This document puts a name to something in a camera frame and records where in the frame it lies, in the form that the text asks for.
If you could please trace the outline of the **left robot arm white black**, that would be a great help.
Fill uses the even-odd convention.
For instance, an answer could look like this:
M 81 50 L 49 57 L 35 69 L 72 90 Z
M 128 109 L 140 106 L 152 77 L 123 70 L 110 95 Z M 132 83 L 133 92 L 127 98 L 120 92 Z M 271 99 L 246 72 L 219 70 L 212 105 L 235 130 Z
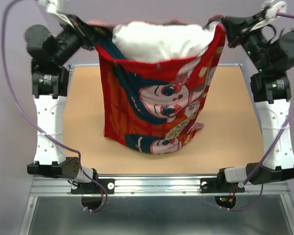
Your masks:
M 89 193 L 99 188 L 97 171 L 83 167 L 80 152 L 63 144 L 63 117 L 69 89 L 64 64 L 80 49 L 94 50 L 104 31 L 78 16 L 64 15 L 62 31 L 53 36 L 43 25 L 29 27 L 26 49 L 31 56 L 32 94 L 37 113 L 37 149 L 27 172 L 73 181 Z

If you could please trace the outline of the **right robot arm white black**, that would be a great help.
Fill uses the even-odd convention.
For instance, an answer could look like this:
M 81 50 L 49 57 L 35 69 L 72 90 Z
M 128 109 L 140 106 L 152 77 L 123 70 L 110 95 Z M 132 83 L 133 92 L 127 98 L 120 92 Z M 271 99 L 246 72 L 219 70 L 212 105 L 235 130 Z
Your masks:
M 237 184 L 254 185 L 294 179 L 294 153 L 289 122 L 291 85 L 287 71 L 294 67 L 294 30 L 275 33 L 267 40 L 262 29 L 269 25 L 263 13 L 251 17 L 224 17 L 228 46 L 241 46 L 257 69 L 250 79 L 253 101 L 259 113 L 264 156 L 257 163 L 223 168 L 216 187 L 227 191 Z

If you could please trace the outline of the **pink pillowcase with dark print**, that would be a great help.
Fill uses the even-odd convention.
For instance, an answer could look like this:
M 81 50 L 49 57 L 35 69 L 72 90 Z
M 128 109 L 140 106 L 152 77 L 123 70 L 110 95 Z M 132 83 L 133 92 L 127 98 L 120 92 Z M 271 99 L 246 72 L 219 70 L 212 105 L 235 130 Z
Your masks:
M 105 137 L 149 154 L 175 152 L 193 139 L 203 127 L 196 119 L 225 43 L 222 24 L 213 22 L 217 23 L 215 35 L 203 55 L 156 63 L 128 60 L 121 54 L 112 42 L 119 24 L 91 22 L 105 29 L 96 47 Z

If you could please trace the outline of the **white pillow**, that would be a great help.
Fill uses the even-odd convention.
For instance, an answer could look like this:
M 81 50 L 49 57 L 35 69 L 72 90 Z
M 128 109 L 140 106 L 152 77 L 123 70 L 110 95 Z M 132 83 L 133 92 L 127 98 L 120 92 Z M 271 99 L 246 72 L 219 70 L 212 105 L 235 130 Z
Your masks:
M 134 21 L 119 24 L 112 42 L 128 60 L 156 63 L 170 59 L 199 57 L 212 42 L 217 23 L 158 25 Z

